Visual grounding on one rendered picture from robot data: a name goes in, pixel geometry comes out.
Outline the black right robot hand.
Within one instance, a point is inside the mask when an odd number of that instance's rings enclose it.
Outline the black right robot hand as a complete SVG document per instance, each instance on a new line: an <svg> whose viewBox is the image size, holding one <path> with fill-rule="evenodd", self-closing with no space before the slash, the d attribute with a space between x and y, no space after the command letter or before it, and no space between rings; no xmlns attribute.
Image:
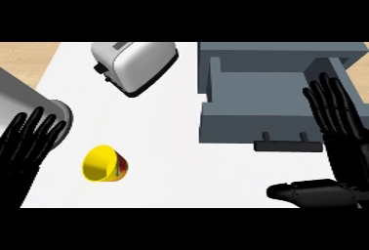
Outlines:
<svg viewBox="0 0 369 250"><path fill-rule="evenodd" d="M353 100L339 80L325 72L303 94L323 134L337 179L273 185L267 197L300 208L369 209L369 129Z"/></svg>

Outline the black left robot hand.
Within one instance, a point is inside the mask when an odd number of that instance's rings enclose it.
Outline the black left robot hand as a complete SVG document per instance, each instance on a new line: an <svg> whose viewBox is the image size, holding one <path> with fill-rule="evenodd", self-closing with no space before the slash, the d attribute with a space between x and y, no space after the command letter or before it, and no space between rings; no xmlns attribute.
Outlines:
<svg viewBox="0 0 369 250"><path fill-rule="evenodd" d="M66 127L55 114L40 120L43 111L40 106L31 115L18 113L0 136L0 211L22 206L40 164Z"/></svg>

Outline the yellow cup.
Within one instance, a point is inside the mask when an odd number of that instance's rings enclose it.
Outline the yellow cup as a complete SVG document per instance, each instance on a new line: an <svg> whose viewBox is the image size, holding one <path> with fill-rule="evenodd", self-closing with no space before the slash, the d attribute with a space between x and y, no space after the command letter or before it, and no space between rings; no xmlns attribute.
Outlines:
<svg viewBox="0 0 369 250"><path fill-rule="evenodd" d="M128 162L111 146L96 146L83 161L83 174L91 182L117 182L128 172Z"/></svg>

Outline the grey open drawer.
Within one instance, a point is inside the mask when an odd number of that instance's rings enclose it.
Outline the grey open drawer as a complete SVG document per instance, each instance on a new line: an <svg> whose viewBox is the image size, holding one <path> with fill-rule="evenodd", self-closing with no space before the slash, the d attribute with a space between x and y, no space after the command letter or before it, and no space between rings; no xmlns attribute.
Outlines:
<svg viewBox="0 0 369 250"><path fill-rule="evenodd" d="M359 97L337 58L313 60L301 72L224 72L213 58L202 104L199 141L208 144L251 144L264 134L275 141L322 140L310 105L303 95L308 82L325 72L339 79L363 125L369 128L369 104Z"/></svg>

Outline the grey metal appliance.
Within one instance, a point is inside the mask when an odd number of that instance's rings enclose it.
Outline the grey metal appliance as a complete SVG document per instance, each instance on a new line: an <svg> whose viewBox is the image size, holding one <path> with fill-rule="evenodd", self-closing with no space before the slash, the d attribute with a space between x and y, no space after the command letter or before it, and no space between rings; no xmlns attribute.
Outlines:
<svg viewBox="0 0 369 250"><path fill-rule="evenodd" d="M31 114L32 110L41 106L44 109L41 118L49 114L56 115L56 122L65 121L62 130L53 147L63 142L74 122L72 109L68 105L47 99L1 67L0 67L0 135L3 134L13 117L19 112Z"/></svg>

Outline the grey cabinet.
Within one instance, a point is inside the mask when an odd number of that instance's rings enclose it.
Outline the grey cabinet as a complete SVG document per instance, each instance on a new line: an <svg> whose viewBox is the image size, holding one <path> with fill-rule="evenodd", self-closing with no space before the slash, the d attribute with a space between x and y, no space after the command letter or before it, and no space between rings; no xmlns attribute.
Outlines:
<svg viewBox="0 0 369 250"><path fill-rule="evenodd" d="M224 72L301 72L319 58L339 59L348 69L366 53L360 42L201 42L198 92L207 96L213 58L220 59Z"/></svg>

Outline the silver toaster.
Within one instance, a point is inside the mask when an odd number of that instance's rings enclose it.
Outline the silver toaster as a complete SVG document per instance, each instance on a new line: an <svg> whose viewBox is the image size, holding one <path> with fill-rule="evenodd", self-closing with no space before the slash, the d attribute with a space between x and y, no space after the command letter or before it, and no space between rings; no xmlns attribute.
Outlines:
<svg viewBox="0 0 369 250"><path fill-rule="evenodd" d="M173 66L179 52L173 42L93 42L94 71L127 97L137 97Z"/></svg>

